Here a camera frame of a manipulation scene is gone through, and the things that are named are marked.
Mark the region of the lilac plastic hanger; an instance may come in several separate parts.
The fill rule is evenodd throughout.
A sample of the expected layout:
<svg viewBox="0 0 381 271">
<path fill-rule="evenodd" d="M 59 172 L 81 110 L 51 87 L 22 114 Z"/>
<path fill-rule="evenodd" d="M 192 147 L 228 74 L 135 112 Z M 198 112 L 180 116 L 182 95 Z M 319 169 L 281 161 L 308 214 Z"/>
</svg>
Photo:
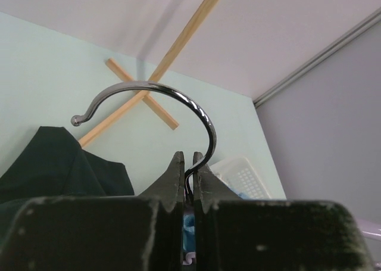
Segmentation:
<svg viewBox="0 0 381 271">
<path fill-rule="evenodd" d="M 170 98 L 175 99 L 176 101 L 182 103 L 185 107 L 189 108 L 191 112 L 193 112 L 201 121 L 201 123 L 205 126 L 209 138 L 207 152 L 200 160 L 195 162 L 193 166 L 191 166 L 184 172 L 184 175 L 182 176 L 182 179 L 180 181 L 180 187 L 182 188 L 182 190 L 179 192 L 179 195 L 180 199 L 182 200 L 182 203 L 186 203 L 189 205 L 193 204 L 193 192 L 189 184 L 189 178 L 195 172 L 197 172 L 199 169 L 205 166 L 210 160 L 211 156 L 214 154 L 214 151 L 217 146 L 217 134 L 214 125 L 207 113 L 201 108 L 199 104 L 197 104 L 194 100 L 192 100 L 184 93 L 178 91 L 175 88 L 171 88 L 169 86 L 162 85 L 157 82 L 137 81 L 112 85 L 104 89 L 93 99 L 89 108 L 83 115 L 73 116 L 71 118 L 71 124 L 73 126 L 80 126 L 82 123 L 88 122 L 93 117 L 93 115 L 95 114 L 96 110 L 102 102 L 104 102 L 107 98 L 124 91 L 156 92 L 159 94 L 169 96 Z"/>
</svg>

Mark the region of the dark navy shorts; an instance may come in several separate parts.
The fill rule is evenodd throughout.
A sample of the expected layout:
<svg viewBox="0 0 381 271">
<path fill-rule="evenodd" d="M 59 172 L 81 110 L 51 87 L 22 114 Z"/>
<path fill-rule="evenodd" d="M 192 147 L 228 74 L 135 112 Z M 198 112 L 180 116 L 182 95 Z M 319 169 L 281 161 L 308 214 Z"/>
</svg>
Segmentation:
<svg viewBox="0 0 381 271">
<path fill-rule="evenodd" d="M 134 195 L 124 164 L 85 151 L 63 127 L 41 126 L 1 176 L 1 242 L 31 198 Z"/>
</svg>

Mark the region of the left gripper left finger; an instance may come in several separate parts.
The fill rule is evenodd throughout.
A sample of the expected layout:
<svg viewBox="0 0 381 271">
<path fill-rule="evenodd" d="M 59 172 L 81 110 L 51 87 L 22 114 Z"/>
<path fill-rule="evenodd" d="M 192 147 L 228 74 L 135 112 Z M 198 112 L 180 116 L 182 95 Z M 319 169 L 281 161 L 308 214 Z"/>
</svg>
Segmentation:
<svg viewBox="0 0 381 271">
<path fill-rule="evenodd" d="M 138 196 L 41 197 L 19 209 L 2 270 L 181 270 L 185 161 Z"/>
</svg>

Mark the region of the light blue mesh shorts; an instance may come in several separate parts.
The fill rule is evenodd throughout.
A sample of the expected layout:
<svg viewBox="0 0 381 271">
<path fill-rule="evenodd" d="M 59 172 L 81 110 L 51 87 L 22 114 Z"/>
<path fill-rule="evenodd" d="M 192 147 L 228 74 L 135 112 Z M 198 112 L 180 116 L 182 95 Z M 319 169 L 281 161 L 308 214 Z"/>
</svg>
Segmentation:
<svg viewBox="0 0 381 271">
<path fill-rule="evenodd" d="M 183 249 L 185 253 L 196 252 L 196 226 L 194 206 L 185 200 L 183 215 Z"/>
</svg>

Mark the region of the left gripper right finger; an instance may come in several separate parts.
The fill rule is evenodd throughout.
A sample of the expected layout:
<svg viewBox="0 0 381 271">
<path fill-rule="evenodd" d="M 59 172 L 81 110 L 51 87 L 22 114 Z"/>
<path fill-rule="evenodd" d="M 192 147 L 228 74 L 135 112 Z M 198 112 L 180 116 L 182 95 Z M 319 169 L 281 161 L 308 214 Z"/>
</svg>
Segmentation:
<svg viewBox="0 0 381 271">
<path fill-rule="evenodd" d="M 351 213 L 332 201 L 244 200 L 208 166 L 193 175 L 197 270 L 373 270 Z"/>
</svg>

